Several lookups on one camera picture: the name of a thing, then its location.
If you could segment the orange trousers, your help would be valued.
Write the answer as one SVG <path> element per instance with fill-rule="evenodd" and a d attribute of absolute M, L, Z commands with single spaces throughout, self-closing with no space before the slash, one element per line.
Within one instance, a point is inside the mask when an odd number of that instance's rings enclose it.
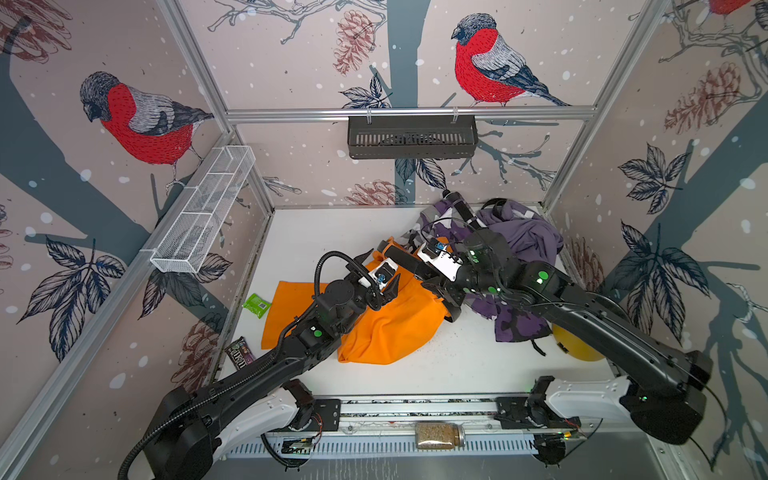
<path fill-rule="evenodd" d="M 373 260 L 367 269 L 378 268 L 392 253 L 403 258 L 397 268 L 401 276 L 398 296 L 378 311 L 366 311 L 343 336 L 338 349 L 341 363 L 394 363 L 424 346 L 440 325 L 452 317 L 442 300 L 424 289 L 414 274 L 404 268 L 414 257 L 393 241 L 387 242 L 384 253 L 371 254 Z M 314 286 L 310 283 L 279 283 L 263 330 L 263 350 L 277 346 L 281 331 L 309 307 L 313 295 Z"/>

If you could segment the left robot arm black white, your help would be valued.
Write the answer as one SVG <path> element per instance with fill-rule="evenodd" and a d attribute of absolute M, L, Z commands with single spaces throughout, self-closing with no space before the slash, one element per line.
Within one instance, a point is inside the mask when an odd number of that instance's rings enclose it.
<path fill-rule="evenodd" d="M 315 272 L 331 258 L 343 260 L 348 274 L 326 287 L 315 282 L 310 306 L 283 328 L 274 348 L 193 393 L 178 387 L 163 397 L 118 478 L 128 478 L 134 461 L 145 456 L 157 479 L 201 479 L 233 448 L 239 426 L 260 435 L 289 425 L 311 405 L 299 376 L 335 353 L 367 310 L 378 311 L 398 295 L 396 264 L 385 260 L 368 270 L 364 255 L 330 251 Z"/>

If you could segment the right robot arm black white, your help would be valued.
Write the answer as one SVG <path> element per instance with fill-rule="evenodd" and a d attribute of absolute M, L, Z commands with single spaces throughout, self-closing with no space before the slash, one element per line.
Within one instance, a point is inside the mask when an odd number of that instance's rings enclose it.
<path fill-rule="evenodd" d="M 430 239 L 415 253 L 396 246 L 382 246 L 381 253 L 455 308 L 468 294 L 491 294 L 575 335 L 627 374 L 619 402 L 646 434 L 682 445 L 702 422 L 713 367 L 708 356 L 651 338 L 608 298 L 547 262 L 520 259 L 501 234 L 483 228 L 457 247 Z"/>

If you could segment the purple camouflage trousers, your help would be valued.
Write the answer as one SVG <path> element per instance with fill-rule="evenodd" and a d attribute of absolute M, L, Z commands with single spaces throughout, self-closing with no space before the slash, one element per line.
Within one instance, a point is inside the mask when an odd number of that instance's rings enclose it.
<path fill-rule="evenodd" d="M 444 237 L 455 246 L 470 232 L 451 204 L 442 199 L 421 212 L 417 226 L 409 234 L 421 233 L 425 238 Z M 547 321 L 517 310 L 493 295 L 468 294 L 464 304 L 494 322 L 495 340 L 500 343 L 535 342 L 552 334 Z"/>

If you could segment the plain purple garment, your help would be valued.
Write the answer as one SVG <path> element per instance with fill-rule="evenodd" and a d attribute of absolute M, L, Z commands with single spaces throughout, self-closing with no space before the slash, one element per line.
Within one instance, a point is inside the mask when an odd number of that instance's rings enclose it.
<path fill-rule="evenodd" d="M 477 218 L 501 234 L 512 253 L 525 262 L 556 264 L 564 240 L 539 213 L 511 199 L 494 198 L 483 204 Z"/>

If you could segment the small green packet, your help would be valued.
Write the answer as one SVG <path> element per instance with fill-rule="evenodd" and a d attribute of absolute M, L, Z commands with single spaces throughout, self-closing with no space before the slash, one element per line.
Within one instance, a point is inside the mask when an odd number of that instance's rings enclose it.
<path fill-rule="evenodd" d="M 251 294 L 242 307 L 254 314 L 257 318 L 263 318 L 271 307 L 271 303 L 261 298 L 258 294 Z"/>

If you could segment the jar of grains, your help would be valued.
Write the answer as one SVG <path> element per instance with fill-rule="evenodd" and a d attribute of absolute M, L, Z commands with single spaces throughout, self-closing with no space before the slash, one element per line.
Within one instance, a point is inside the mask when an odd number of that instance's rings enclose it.
<path fill-rule="evenodd" d="M 418 422 L 415 424 L 415 442 L 418 450 L 453 450 L 463 447 L 463 427 L 450 422 Z"/>

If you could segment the yellow object beside spool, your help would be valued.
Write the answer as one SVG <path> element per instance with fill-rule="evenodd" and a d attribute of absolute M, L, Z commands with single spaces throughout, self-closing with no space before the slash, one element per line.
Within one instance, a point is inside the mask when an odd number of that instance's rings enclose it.
<path fill-rule="evenodd" d="M 552 325 L 551 329 L 558 348 L 565 354 L 585 362 L 597 362 L 604 359 L 601 353 L 568 330 L 557 325 Z"/>

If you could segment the dark candy packet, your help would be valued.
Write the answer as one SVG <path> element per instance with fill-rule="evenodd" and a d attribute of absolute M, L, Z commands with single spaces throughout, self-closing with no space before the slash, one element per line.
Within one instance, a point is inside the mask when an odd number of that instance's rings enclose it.
<path fill-rule="evenodd" d="M 237 370 L 241 370 L 255 361 L 253 352 L 243 336 L 227 346 L 225 353 Z"/>

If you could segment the black perforated metal shelf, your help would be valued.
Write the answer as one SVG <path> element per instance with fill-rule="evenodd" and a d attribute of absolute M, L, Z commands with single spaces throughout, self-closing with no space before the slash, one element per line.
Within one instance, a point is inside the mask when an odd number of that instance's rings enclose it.
<path fill-rule="evenodd" d="M 475 118 L 458 115 L 351 117 L 348 154 L 356 160 L 471 158 Z"/>

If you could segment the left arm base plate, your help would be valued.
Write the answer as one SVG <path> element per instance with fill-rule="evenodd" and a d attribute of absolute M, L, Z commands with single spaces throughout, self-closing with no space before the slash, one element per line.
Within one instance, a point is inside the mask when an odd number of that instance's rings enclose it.
<path fill-rule="evenodd" d="M 336 432 L 341 418 L 339 399 L 316 399 L 301 406 L 296 417 L 281 432 Z"/>

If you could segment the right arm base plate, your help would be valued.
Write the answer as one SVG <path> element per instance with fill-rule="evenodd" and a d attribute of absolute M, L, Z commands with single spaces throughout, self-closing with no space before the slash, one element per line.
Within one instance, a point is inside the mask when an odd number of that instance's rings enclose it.
<path fill-rule="evenodd" d="M 523 429 L 580 429 L 578 417 L 561 417 L 543 400 L 529 400 L 524 396 L 497 397 L 493 419 L 505 430 Z"/>

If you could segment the horizontal aluminium frame bar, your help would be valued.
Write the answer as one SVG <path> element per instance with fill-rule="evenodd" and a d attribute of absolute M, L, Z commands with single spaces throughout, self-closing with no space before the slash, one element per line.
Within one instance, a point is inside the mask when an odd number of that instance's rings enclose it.
<path fill-rule="evenodd" d="M 422 117 L 474 116 L 477 120 L 579 120 L 586 121 L 596 115 L 592 106 L 515 106 L 515 107 L 439 107 L 439 108 L 389 108 L 389 109 L 233 109 L 225 118 L 232 125 L 257 123 L 309 123 L 346 121 L 361 117 Z"/>

